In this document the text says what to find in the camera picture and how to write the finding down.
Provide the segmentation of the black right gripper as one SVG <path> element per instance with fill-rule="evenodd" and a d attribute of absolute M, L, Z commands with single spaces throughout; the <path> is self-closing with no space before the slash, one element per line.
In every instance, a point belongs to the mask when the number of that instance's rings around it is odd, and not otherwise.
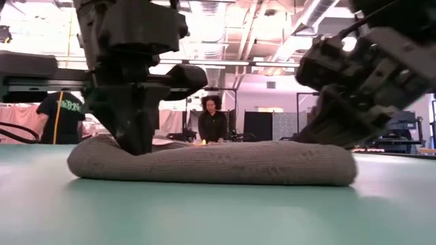
<path fill-rule="evenodd" d="M 293 140 L 353 148 L 380 135 L 398 109 L 436 90 L 436 44 L 373 29 L 346 52 L 341 34 L 317 37 L 296 79 L 320 95 L 312 120 Z"/>

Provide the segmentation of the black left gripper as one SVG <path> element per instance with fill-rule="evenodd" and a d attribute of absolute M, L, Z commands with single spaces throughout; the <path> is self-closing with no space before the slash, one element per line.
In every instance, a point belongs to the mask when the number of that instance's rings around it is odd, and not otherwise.
<path fill-rule="evenodd" d="M 198 66 L 178 63 L 164 75 L 151 69 L 160 56 L 177 52 L 189 33 L 178 0 L 74 0 L 77 46 L 85 69 L 67 67 L 50 48 L 72 41 L 43 31 L 36 39 L 0 46 L 0 102 L 41 102 L 49 91 L 79 91 L 84 112 L 91 113 L 128 153 L 152 150 L 162 100 L 184 99 L 207 83 Z M 136 109 L 135 150 L 131 142 L 131 103 Z"/>

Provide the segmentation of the grey terry towel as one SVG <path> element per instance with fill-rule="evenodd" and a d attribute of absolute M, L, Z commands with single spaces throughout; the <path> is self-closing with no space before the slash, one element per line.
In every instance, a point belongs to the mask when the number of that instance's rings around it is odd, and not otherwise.
<path fill-rule="evenodd" d="M 287 141 L 174 142 L 134 156 L 99 136 L 79 143 L 67 165 L 79 178 L 207 184 L 348 186 L 358 174 L 348 150 Z"/>

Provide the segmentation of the dark equipment cart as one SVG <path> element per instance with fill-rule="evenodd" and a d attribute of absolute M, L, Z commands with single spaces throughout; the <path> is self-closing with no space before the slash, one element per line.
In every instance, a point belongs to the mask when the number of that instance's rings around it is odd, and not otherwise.
<path fill-rule="evenodd" d="M 410 154 L 424 146 L 422 117 L 415 112 L 398 112 L 386 125 L 385 132 L 373 141 L 373 146 L 387 153 Z"/>

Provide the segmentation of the person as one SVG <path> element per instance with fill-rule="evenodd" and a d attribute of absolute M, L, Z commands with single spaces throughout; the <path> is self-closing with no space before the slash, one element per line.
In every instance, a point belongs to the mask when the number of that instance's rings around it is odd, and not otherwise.
<path fill-rule="evenodd" d="M 228 129 L 228 121 L 221 111 L 222 100 L 218 95 L 208 95 L 202 98 L 202 113 L 198 117 L 198 133 L 201 140 L 207 144 L 223 142 Z"/>
<path fill-rule="evenodd" d="M 36 109 L 33 131 L 41 144 L 78 144 L 82 140 L 82 102 L 69 92 L 48 93 Z"/>

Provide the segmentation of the grey patterned panel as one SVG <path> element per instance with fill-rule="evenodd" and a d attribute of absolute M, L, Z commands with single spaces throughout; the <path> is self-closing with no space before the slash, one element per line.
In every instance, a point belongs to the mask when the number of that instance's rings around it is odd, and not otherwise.
<path fill-rule="evenodd" d="M 272 139 L 280 140 L 282 137 L 292 137 L 297 133 L 297 116 L 294 112 L 272 113 Z"/>

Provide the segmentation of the black partition panel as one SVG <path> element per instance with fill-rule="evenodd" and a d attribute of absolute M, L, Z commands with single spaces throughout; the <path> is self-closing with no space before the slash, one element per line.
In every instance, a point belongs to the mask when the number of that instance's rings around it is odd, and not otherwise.
<path fill-rule="evenodd" d="M 272 112 L 245 112 L 244 141 L 261 142 L 273 139 Z"/>

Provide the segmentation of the overhead light bar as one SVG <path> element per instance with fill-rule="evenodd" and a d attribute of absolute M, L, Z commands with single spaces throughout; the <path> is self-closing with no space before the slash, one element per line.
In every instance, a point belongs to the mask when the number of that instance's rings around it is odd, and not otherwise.
<path fill-rule="evenodd" d="M 280 63 L 262 61 L 233 61 L 233 60 L 187 60 L 187 59 L 161 59 L 159 62 L 152 62 L 149 67 L 156 65 L 216 65 L 216 66 L 244 66 L 244 67 L 280 67 L 297 68 L 299 63 Z"/>

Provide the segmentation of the pink curtain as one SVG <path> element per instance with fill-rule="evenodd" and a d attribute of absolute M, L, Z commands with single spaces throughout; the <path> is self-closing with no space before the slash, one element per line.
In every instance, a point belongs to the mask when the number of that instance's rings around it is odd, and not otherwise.
<path fill-rule="evenodd" d="M 38 105 L 36 104 L 10 104 L 10 105 L 0 105 L 0 122 L 20 125 L 28 129 L 33 129 L 37 120 L 36 109 Z M 14 133 L 20 137 L 28 140 L 34 140 L 34 137 L 21 129 L 6 127 L 0 125 L 0 129 Z"/>

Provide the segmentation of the green table mat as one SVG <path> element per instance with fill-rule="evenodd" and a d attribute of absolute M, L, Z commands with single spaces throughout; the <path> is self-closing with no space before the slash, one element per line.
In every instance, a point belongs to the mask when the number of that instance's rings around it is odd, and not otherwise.
<path fill-rule="evenodd" d="M 353 186 L 75 178 L 70 146 L 0 146 L 0 245 L 436 245 L 436 160 L 359 154 Z"/>

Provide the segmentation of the black metal frame stand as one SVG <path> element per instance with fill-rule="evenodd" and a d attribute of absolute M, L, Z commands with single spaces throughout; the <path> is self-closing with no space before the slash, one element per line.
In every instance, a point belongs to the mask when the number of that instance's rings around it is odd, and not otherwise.
<path fill-rule="evenodd" d="M 296 93 L 296 134 L 298 135 L 300 133 L 300 99 L 299 97 L 301 95 L 312 95 L 312 96 L 319 96 L 319 92 L 312 92 L 312 93 L 308 93 L 308 92 L 297 92 Z"/>
<path fill-rule="evenodd" d="M 204 91 L 207 92 L 207 95 L 216 95 L 218 92 L 226 94 L 230 96 L 234 102 L 234 109 L 227 110 L 228 114 L 228 132 L 225 137 L 227 141 L 236 142 L 238 129 L 236 128 L 236 120 L 238 118 L 238 95 L 237 90 L 235 88 L 219 88 L 219 87 L 204 87 Z"/>

